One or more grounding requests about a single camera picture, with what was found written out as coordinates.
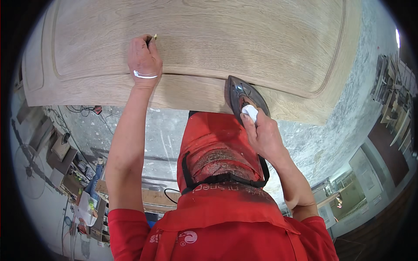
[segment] jeans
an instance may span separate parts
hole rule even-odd
[[[89,182],[85,190],[85,192],[89,193],[90,197],[94,198],[95,200],[99,200],[99,195],[97,195],[96,193],[96,185],[97,185],[97,181],[100,179],[100,176],[102,175],[102,170],[103,170],[103,165],[97,164],[96,175],[94,175],[94,177]]]

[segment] person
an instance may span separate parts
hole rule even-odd
[[[190,112],[177,163],[177,209],[152,227],[144,214],[141,173],[149,98],[163,62],[155,38],[131,40],[135,84],[113,136],[106,171],[110,247],[115,260],[338,260],[308,181],[284,147],[277,122],[259,109],[257,126],[241,114]],[[293,218],[262,188],[262,156],[275,168]]]

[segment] hand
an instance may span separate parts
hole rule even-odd
[[[135,82],[134,88],[152,90],[161,79],[163,61],[158,53],[155,38],[151,38],[147,47],[145,42],[147,37],[150,35],[144,34],[131,40],[128,49],[128,66]]]
[[[287,149],[283,145],[277,122],[266,116],[262,109],[258,108],[257,128],[247,114],[241,113],[241,119],[247,131],[248,143],[273,166],[279,164],[276,161],[282,155],[288,155]]]

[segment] dusty floor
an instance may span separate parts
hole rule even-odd
[[[284,145],[311,185],[338,172],[364,142],[379,117],[381,105],[372,101],[369,93],[378,55],[398,52],[395,29],[394,21],[380,2],[363,0],[357,56],[326,124],[278,121]],[[60,106],[60,110],[85,157],[89,161],[98,156],[106,158],[123,107],[105,106],[102,118],[94,113],[84,117],[65,106]],[[143,187],[177,188],[177,157],[187,117],[188,111],[148,108]],[[265,190],[281,205],[282,189],[273,172],[270,168],[271,178]]]

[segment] wrist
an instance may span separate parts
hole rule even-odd
[[[294,165],[289,151],[285,147],[276,154],[270,163],[278,173]]]
[[[155,84],[154,83],[148,83],[148,82],[135,82],[134,86],[132,87],[132,90],[151,90],[151,92],[154,90]]]

